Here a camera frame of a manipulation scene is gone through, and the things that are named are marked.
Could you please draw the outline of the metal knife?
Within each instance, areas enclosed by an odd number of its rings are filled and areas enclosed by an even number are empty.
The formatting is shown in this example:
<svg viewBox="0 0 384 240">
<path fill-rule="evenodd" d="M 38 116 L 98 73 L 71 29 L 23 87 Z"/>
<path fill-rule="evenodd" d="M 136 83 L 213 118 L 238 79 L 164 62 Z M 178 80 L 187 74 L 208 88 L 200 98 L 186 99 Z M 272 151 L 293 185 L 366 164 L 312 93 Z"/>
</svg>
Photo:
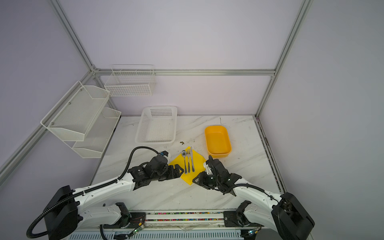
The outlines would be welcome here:
<svg viewBox="0 0 384 240">
<path fill-rule="evenodd" d="M 195 164 L 194 164 L 193 148 L 192 147 L 190 147 L 190 158 L 191 158 L 192 172 L 195 172 Z"/>
</svg>

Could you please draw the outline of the metal spoon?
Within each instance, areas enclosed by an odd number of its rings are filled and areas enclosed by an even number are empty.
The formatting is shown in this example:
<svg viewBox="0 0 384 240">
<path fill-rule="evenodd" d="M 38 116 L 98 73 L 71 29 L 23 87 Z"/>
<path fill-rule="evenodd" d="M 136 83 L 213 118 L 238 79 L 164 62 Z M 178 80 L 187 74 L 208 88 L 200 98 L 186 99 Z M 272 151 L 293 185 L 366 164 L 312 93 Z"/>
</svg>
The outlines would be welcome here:
<svg viewBox="0 0 384 240">
<path fill-rule="evenodd" d="M 186 162 L 187 152 L 185 150 L 182 151 L 182 157 L 184 159 L 184 173 L 187 174 L 188 173 L 187 162 Z"/>
</svg>

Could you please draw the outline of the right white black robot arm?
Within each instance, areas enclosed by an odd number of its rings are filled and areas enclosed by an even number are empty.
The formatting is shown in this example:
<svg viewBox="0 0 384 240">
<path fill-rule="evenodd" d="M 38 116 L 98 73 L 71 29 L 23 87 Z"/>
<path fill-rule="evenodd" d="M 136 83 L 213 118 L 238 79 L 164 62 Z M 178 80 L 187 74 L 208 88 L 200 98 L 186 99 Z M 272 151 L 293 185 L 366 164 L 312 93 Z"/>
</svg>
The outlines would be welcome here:
<svg viewBox="0 0 384 240">
<path fill-rule="evenodd" d="M 264 226 L 276 231 L 284 240 L 306 240 L 309 237 L 315 222 L 293 194 L 275 194 L 252 185 L 240 175 L 230 173 L 220 160 L 213 157 L 204 163 L 204 168 L 193 179 L 194 184 L 243 199 L 234 212 L 236 226 Z"/>
</svg>

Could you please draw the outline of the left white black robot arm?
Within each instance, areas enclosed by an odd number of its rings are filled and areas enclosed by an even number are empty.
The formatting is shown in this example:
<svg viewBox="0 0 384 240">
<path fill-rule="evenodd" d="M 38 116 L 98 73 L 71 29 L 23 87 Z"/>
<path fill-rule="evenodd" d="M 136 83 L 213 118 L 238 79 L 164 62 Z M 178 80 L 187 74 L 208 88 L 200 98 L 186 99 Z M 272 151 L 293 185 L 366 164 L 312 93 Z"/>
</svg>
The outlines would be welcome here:
<svg viewBox="0 0 384 240">
<path fill-rule="evenodd" d="M 60 188 L 44 210 L 44 220 L 50 240 L 61 240 L 80 228 L 135 228 L 144 217 L 132 215 L 122 202 L 101 206 L 114 196 L 132 192 L 149 185 L 152 181 L 166 181 L 180 178 L 184 169 L 170 166 L 163 154 L 149 162 L 125 170 L 123 176 L 97 185 L 71 189 Z"/>
</svg>

